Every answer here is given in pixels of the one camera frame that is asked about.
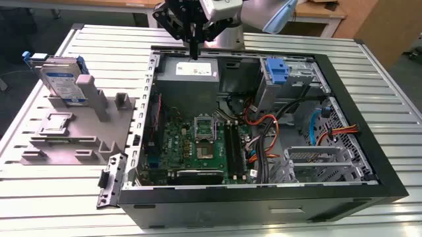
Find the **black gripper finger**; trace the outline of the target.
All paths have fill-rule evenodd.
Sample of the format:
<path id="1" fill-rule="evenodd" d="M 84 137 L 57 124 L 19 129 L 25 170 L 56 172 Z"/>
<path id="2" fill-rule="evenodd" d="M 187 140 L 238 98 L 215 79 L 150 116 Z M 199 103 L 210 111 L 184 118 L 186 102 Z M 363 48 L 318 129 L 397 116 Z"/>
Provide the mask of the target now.
<path id="1" fill-rule="evenodd" d="M 207 27 L 204 27 L 206 24 L 203 22 L 195 24 L 195 60 L 198 60 L 200 53 L 199 44 L 206 41 L 211 42 L 230 24 L 230 19 L 219 20 Z"/>
<path id="2" fill-rule="evenodd" d="M 195 59 L 195 38 L 192 33 L 191 24 L 183 23 L 172 11 L 170 10 L 166 2 L 159 3 L 155 6 L 152 17 L 160 26 L 167 30 L 170 35 L 176 39 L 182 40 L 186 47 L 190 48 L 190 58 Z"/>

